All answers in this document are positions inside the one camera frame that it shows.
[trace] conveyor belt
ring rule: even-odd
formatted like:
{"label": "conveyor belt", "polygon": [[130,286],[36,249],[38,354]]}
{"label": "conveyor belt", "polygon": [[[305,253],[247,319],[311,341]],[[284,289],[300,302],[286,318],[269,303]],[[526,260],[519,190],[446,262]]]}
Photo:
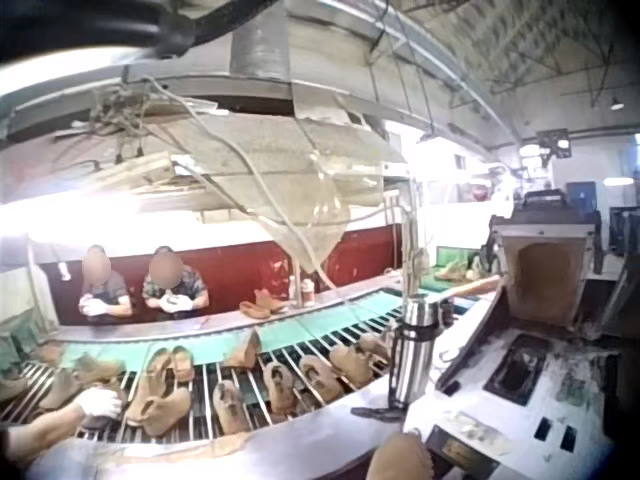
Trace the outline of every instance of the conveyor belt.
{"label": "conveyor belt", "polygon": [[[258,364],[251,371],[223,367],[221,362],[195,365],[196,376],[188,384],[178,384],[172,372],[168,371],[166,394],[170,394],[178,387],[187,387],[191,392],[192,407],[189,414],[161,438],[152,439],[141,428],[130,427],[120,421],[114,421],[98,431],[78,429],[76,436],[92,441],[165,444],[217,438],[222,433],[215,412],[213,412],[211,397],[215,385],[220,380],[233,381],[243,392],[244,408],[253,430],[291,420],[324,406],[322,398],[306,383],[298,367],[303,355],[317,355],[329,364],[329,350],[334,345],[342,343],[349,346],[357,341],[360,334],[366,331],[380,333],[390,321],[397,320],[400,315],[401,307],[396,307],[378,317],[261,353]],[[286,365],[295,378],[294,393],[299,400],[299,408],[296,413],[286,417],[271,413],[267,389],[263,383],[264,368],[273,359]],[[387,364],[382,359],[375,357],[372,369],[374,378],[380,378],[387,373]],[[32,420],[37,414],[38,403],[51,387],[55,369],[41,364],[27,363],[24,365],[22,373],[29,381],[29,388],[2,410],[0,422],[24,424]],[[127,393],[129,401],[133,400],[135,396],[139,377],[139,371],[127,371],[119,377],[120,385]],[[346,393],[356,390],[346,378],[340,377],[339,381]]]}

